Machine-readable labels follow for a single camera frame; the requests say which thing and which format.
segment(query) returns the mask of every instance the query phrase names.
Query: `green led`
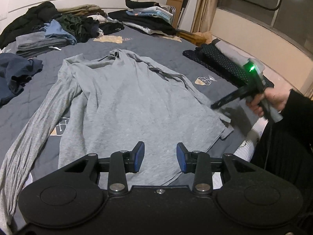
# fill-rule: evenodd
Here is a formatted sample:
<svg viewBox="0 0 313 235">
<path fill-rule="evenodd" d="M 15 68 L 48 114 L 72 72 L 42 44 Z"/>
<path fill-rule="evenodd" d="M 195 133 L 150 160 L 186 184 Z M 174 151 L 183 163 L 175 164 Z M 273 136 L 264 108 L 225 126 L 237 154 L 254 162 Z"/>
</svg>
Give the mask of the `green led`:
<svg viewBox="0 0 313 235">
<path fill-rule="evenodd" d="M 250 71 L 254 70 L 255 69 L 255 66 L 253 65 L 251 68 L 250 68 Z"/>
</svg>

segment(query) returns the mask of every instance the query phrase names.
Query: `human hand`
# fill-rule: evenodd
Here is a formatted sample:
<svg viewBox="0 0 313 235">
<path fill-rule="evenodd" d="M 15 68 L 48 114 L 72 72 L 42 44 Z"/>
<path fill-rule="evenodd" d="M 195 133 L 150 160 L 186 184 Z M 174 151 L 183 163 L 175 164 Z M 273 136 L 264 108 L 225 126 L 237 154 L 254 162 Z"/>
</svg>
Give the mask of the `human hand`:
<svg viewBox="0 0 313 235">
<path fill-rule="evenodd" d="M 253 111 L 254 114 L 258 115 L 259 117 L 263 117 L 264 111 L 259 106 L 260 101 L 266 98 L 275 109 L 277 109 L 278 111 L 282 111 L 286 106 L 289 94 L 290 90 L 285 91 L 275 88 L 267 88 L 265 89 L 263 94 L 256 95 L 251 102 L 246 102 L 246 104 L 250 108 L 250 110 Z"/>
</svg>

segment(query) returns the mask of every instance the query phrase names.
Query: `white tag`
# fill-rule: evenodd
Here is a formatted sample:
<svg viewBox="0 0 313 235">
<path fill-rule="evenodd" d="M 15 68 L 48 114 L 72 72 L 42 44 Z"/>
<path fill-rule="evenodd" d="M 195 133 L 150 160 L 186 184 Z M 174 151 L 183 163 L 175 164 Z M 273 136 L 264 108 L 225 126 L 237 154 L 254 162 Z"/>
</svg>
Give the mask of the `white tag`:
<svg viewBox="0 0 313 235">
<path fill-rule="evenodd" d="M 57 49 L 57 50 L 61 50 L 61 49 L 58 48 L 58 47 L 52 47 L 52 46 L 50 46 L 49 48 L 55 48 L 55 49 Z"/>
</svg>

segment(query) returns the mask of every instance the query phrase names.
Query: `person's leg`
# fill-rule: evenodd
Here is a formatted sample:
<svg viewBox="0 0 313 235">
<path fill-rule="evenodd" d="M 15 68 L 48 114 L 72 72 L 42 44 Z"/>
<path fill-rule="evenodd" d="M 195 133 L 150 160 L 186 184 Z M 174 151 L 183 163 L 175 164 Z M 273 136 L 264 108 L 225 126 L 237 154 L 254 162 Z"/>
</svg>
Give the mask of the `person's leg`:
<svg viewBox="0 0 313 235">
<path fill-rule="evenodd" d="M 302 193 L 304 204 L 296 222 L 308 234 L 313 234 L 313 153 L 300 141 L 297 132 L 283 120 L 268 124 L 256 146 L 251 163 L 294 184 Z"/>
</svg>

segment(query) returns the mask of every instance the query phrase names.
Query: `window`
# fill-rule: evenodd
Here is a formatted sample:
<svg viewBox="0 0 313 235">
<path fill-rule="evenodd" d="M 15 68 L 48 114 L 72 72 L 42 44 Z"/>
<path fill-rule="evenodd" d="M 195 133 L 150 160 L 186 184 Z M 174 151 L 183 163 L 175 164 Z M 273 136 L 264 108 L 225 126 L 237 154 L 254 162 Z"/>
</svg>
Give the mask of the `window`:
<svg viewBox="0 0 313 235">
<path fill-rule="evenodd" d="M 218 7 L 256 19 L 313 53 L 313 0 L 219 0 Z"/>
</svg>

